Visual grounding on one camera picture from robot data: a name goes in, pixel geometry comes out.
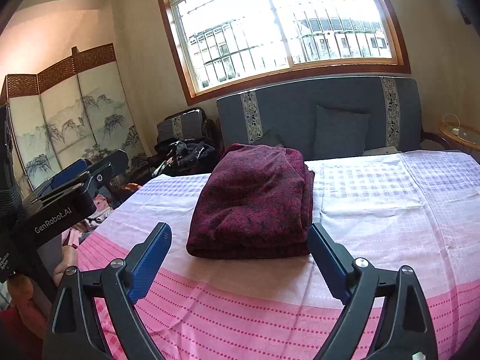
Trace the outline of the person's left hand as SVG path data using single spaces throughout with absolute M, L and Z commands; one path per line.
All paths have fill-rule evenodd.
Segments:
M 70 245 L 65 245 L 62 248 L 63 259 L 55 267 L 53 271 L 53 281 L 57 286 L 59 286 L 61 279 L 64 276 L 64 272 L 68 267 L 77 267 L 78 266 L 78 255 L 77 250 Z

